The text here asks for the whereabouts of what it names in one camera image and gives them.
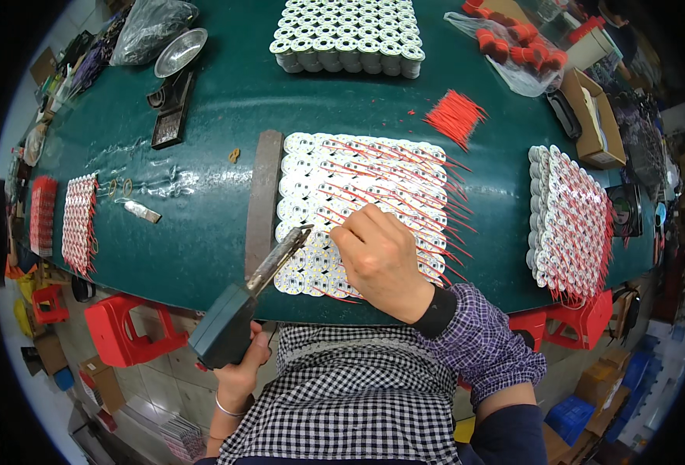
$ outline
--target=black plastic bag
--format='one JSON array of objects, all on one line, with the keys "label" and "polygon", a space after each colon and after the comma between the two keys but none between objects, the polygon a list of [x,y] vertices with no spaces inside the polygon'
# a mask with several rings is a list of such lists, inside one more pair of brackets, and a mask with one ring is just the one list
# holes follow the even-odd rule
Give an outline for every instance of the black plastic bag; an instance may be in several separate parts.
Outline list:
[{"label": "black plastic bag", "polygon": [[198,7],[178,0],[136,0],[115,44],[110,65],[143,65],[157,58],[198,16]]}]

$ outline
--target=purple checkered sleeve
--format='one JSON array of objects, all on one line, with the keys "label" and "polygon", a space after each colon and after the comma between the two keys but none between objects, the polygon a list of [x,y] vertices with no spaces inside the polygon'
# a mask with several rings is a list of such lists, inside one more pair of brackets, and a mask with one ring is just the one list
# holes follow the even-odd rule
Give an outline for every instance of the purple checkered sleeve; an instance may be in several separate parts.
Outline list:
[{"label": "purple checkered sleeve", "polygon": [[546,360],[508,329],[508,316],[471,284],[456,284],[456,313],[440,336],[418,338],[433,355],[472,386],[476,408],[497,391],[522,382],[536,385],[546,374]]}]

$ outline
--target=green table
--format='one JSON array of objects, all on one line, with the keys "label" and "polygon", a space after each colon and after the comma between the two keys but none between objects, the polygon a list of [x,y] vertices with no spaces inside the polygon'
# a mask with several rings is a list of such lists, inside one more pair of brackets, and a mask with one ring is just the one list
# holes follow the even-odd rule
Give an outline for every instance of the green table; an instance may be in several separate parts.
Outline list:
[{"label": "green table", "polygon": [[[93,218],[99,244],[93,281],[152,301],[206,310],[227,284],[244,276],[258,134],[277,129],[376,135],[438,144],[473,170],[462,175],[475,213],[471,226],[479,234],[461,234],[465,250],[474,256],[461,258],[466,265],[461,274],[504,312],[551,302],[525,265],[526,153],[533,144],[555,143],[575,157],[575,145],[543,98],[511,92],[475,42],[443,21],[453,2],[414,2],[427,55],[415,80],[325,71],[286,74],[268,51],[281,0],[195,4],[200,8],[195,26],[206,28],[209,38],[199,56],[182,144],[159,151],[149,145],[156,112],[144,96],[160,85],[151,65],[106,69],[53,120],[33,176],[48,174],[59,181],[54,264],[64,265],[60,241],[67,182],[97,171],[105,188]],[[449,88],[470,96],[490,115],[474,132],[469,153],[420,121]],[[415,115],[407,114],[410,109]],[[235,147],[241,157],[231,164],[227,155]],[[131,198],[163,215],[158,224],[133,216],[107,196],[107,183],[116,177],[121,183],[133,180]],[[650,202],[645,208],[645,237],[631,239],[626,250],[614,240],[610,285],[652,266]],[[327,324],[394,322],[368,305],[291,296],[272,286],[256,316]]]}]

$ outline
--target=checkered shirt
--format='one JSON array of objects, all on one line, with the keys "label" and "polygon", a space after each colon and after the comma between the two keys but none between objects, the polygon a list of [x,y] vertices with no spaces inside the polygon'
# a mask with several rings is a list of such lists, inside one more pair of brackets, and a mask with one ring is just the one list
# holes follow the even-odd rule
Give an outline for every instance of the checkered shirt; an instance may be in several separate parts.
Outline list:
[{"label": "checkered shirt", "polygon": [[242,457],[459,463],[453,370],[407,327],[283,325],[268,383],[218,464]]},{"label": "checkered shirt", "polygon": [[473,386],[476,405],[521,382],[536,385],[546,361],[474,286],[450,290],[456,313],[432,340],[408,327],[283,324],[278,378],[226,438],[217,465],[243,457],[460,463],[456,374]]},{"label": "checkered shirt", "polygon": [[438,360],[472,386],[474,408],[497,391],[522,382],[532,385],[546,374],[546,359],[508,328],[508,316],[471,284],[455,284],[456,314],[440,336],[419,340]]}]

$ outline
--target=hand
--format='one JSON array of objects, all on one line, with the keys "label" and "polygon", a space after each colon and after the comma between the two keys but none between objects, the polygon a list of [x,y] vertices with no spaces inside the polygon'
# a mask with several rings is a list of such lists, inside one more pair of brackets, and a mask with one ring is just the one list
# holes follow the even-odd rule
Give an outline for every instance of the hand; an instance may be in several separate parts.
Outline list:
[{"label": "hand", "polygon": [[218,401],[231,413],[247,410],[248,399],[257,386],[257,370],[270,358],[267,334],[262,331],[260,323],[250,323],[250,339],[252,344],[245,352],[242,363],[213,370],[218,378]]},{"label": "hand", "polygon": [[330,231],[348,283],[374,307],[412,324],[422,317],[435,287],[418,271],[415,238],[393,214],[367,204]]}]

